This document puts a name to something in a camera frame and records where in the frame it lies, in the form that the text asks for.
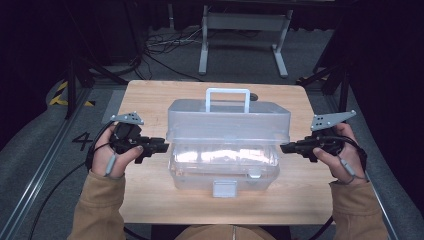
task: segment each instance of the tan sleeve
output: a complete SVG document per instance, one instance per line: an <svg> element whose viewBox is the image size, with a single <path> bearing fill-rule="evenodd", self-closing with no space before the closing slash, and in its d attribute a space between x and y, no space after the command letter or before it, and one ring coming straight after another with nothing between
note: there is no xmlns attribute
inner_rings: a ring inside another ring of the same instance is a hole
<svg viewBox="0 0 424 240"><path fill-rule="evenodd" d="M334 239L388 239L382 211L371 183L330 183L333 196Z"/></svg>
<svg viewBox="0 0 424 240"><path fill-rule="evenodd" d="M90 171L75 207L69 240L125 240L119 208L124 200L125 177L111 179Z"/></svg>

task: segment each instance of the yellow tape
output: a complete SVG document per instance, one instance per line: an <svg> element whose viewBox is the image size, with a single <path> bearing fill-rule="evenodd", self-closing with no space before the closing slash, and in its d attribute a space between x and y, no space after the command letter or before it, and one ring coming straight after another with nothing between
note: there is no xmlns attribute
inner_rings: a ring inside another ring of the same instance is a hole
<svg viewBox="0 0 424 240"><path fill-rule="evenodd" d="M58 87L56 93L54 94L52 100L50 100L50 105L68 105L68 101L61 100L60 97L62 96L63 91L68 86L68 81L63 80L62 84ZM84 106L87 107L94 107L96 105L96 101L87 101L85 102Z"/></svg>

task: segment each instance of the wrist strap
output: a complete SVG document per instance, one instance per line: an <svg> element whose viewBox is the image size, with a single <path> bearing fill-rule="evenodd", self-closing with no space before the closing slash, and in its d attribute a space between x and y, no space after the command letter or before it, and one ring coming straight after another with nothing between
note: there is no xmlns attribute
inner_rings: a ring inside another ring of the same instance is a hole
<svg viewBox="0 0 424 240"><path fill-rule="evenodd" d="M113 150L112 156L109 158L109 162L107 163L105 177L109 176L109 174L112 172L113 165L115 165L116 161L116 153L115 150Z"/></svg>
<svg viewBox="0 0 424 240"><path fill-rule="evenodd" d="M359 178L359 179L365 179L368 181L368 179L366 177L359 177L356 175L355 170L353 170L353 168L349 165L349 163L347 163L347 161L343 158L341 158L339 155L337 155L337 157L340 160L340 163L342 164L343 168L350 174L350 176L352 176L352 178L348 181L348 182L343 182L338 180L337 182L343 185L349 185L350 183L353 182L353 180L355 180L355 178Z"/></svg>

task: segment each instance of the gray metal bracket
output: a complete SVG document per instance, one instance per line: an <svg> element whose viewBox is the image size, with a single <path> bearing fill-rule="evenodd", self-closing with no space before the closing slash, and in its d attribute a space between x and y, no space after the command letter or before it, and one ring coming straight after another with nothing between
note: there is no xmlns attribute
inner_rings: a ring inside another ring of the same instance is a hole
<svg viewBox="0 0 424 240"><path fill-rule="evenodd" d="M144 125L144 120L141 119L141 117L137 114L136 111L117 116L113 115L110 120L122 123Z"/></svg>
<svg viewBox="0 0 424 240"><path fill-rule="evenodd" d="M314 115L312 119L311 131L318 131L330 128L356 115L354 110L350 112L332 113L324 115Z"/></svg>

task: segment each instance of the metal frame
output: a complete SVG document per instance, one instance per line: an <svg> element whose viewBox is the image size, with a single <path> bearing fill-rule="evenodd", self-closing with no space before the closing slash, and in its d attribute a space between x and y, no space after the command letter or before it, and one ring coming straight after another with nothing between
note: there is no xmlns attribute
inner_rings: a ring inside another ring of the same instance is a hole
<svg viewBox="0 0 424 240"><path fill-rule="evenodd" d="M233 14L211 13L208 6L203 7L202 21L202 50L200 52L199 74L205 75L208 64L208 30L209 29L238 29L279 31L280 37L277 44L272 45L275 62L277 63L280 76L287 78L288 73L284 64L281 49L287 30L290 25L293 11L289 10L285 15L261 15L261 14Z"/></svg>
<svg viewBox="0 0 424 240"><path fill-rule="evenodd" d="M9 220L2 229L0 233L1 240L14 238L32 204L34 203L35 198L40 192L44 181L47 179L47 176L56 161L60 149L63 146L63 141L71 129L72 123L78 116L79 111L82 109L84 103L87 101L88 96L91 93L91 89L89 88L84 88L81 91L82 92L78 98L74 113L70 116L69 119L64 120L62 123L59 132L57 133L52 145L44 156L43 161L40 163L40 166L38 167L31 181L28 183L21 199L13 210L12 215L9 217Z"/></svg>

